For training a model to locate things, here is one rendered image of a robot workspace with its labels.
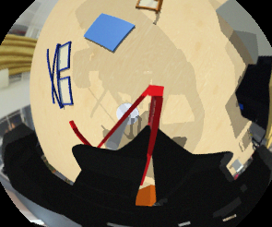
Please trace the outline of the blue flat square tag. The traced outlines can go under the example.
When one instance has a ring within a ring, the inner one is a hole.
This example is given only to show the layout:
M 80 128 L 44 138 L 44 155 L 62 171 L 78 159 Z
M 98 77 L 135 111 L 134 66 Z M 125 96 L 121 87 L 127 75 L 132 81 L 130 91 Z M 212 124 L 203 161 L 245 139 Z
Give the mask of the blue flat square tag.
M 131 32 L 134 28 L 135 25 L 132 22 L 101 13 L 89 26 L 84 37 L 91 39 L 95 43 L 102 44 L 103 47 L 109 48 L 110 51 L 114 51 L 120 46 L 124 37 L 129 35 L 128 32 Z

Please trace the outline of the red glasses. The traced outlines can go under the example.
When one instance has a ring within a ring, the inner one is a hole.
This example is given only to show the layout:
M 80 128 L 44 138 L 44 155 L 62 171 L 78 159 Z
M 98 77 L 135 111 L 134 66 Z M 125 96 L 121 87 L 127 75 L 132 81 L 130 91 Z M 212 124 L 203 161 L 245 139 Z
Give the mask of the red glasses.
M 149 137 L 149 144 L 148 144 L 148 151 L 147 151 L 147 166 L 146 171 L 143 175 L 142 183 L 140 183 L 140 186 L 143 185 L 144 177 L 146 177 L 147 168 L 151 159 L 151 155 L 153 155 L 154 150 L 154 143 L 155 138 L 157 138 L 157 132 L 158 132 L 158 125 L 160 120 L 160 113 L 161 113 L 161 106 L 162 102 L 164 102 L 164 91 L 162 91 L 164 87 L 158 87 L 158 85 L 148 85 L 148 88 L 146 91 L 142 92 L 142 95 L 139 96 L 138 99 L 136 99 L 135 102 L 133 102 L 133 105 L 129 107 L 127 111 L 125 111 L 124 116 L 120 118 L 120 120 L 117 121 L 117 124 L 114 126 L 114 128 L 110 129 L 110 132 L 107 133 L 106 137 L 103 137 L 102 142 L 99 143 L 99 146 L 101 148 L 102 144 L 106 142 L 107 139 L 109 139 L 109 136 L 112 135 L 114 131 L 116 131 L 117 127 L 129 116 L 129 114 L 139 105 L 140 102 L 144 98 L 146 98 L 147 95 L 151 95 L 151 103 L 150 103 L 150 113 L 149 113 L 149 122 L 148 125 L 150 125 L 151 128 L 151 135 Z M 84 144 L 88 144 L 88 146 L 91 146 L 90 143 L 86 139 L 84 139 L 83 135 L 79 132 L 79 129 L 77 129 L 77 125 L 74 124 L 74 121 L 69 121 L 69 124 L 72 126 L 74 133 L 77 133 L 77 138 L 81 140 Z M 91 146 L 92 147 L 92 146 Z

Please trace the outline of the white long flat panel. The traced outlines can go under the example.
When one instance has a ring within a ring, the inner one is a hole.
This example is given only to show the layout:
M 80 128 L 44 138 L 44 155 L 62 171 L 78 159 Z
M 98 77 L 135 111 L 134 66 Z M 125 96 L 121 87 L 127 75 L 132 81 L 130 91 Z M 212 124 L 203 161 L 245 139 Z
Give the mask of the white long flat panel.
M 225 0 L 224 4 L 216 9 L 220 17 L 231 25 L 236 35 L 240 36 L 247 52 L 250 52 L 254 65 L 257 65 L 258 55 L 271 57 L 272 47 L 267 37 L 249 13 L 236 0 Z

